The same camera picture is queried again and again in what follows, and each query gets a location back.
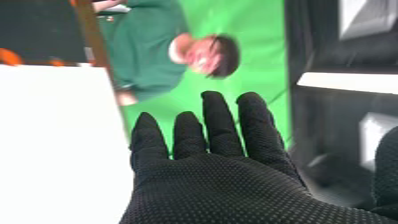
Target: man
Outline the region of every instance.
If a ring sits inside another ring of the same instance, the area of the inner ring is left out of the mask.
[[[234,40],[188,33],[177,0],[108,0],[92,3],[101,12],[120,3],[127,12],[99,17],[118,104],[131,105],[168,92],[186,66],[195,73],[225,78],[237,69]]]

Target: white surface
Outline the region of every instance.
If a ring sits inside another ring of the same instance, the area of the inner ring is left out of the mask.
[[[303,73],[298,81],[300,86],[387,94],[398,94],[396,83],[398,75],[317,72]]]
[[[367,113],[360,124],[360,164],[374,171],[374,155],[380,140],[387,132],[398,126],[398,118],[387,115]]]
[[[339,32],[341,36],[349,28],[365,0],[339,0]]]
[[[0,223],[117,223],[133,173],[104,69],[0,65],[0,103]]]

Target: green screen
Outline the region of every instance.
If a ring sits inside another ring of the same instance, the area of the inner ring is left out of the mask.
[[[234,119],[237,120],[236,98],[253,91],[268,102],[277,128],[289,140],[289,95],[284,55],[284,10],[282,0],[182,0],[181,1],[193,36],[225,33],[239,43],[241,65],[225,80],[211,80],[186,71],[184,79],[161,97],[122,107],[127,133],[142,112],[154,116],[163,131],[168,149],[175,115],[191,111],[202,122],[200,92],[223,94]]]

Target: black glove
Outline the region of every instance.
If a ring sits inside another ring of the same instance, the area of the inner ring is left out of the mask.
[[[388,219],[398,212],[398,144],[388,144],[385,139],[380,147],[394,151],[380,148],[378,153],[378,159],[385,156],[383,150],[388,157],[394,154],[385,161],[394,164],[376,163],[376,181],[383,187],[376,183],[374,211],[387,218],[310,197],[257,94],[246,93],[237,99],[248,158],[221,95],[205,92],[202,98],[209,152],[191,113],[175,119],[173,160],[156,121],[147,113],[140,115],[129,148],[134,190],[120,224],[398,223]]]

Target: dark hair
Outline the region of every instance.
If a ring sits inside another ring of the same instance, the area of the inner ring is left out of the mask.
[[[220,44],[218,52],[221,60],[214,71],[209,74],[211,78],[225,78],[236,71],[239,66],[239,49],[236,41],[225,35],[214,37],[214,42]]]

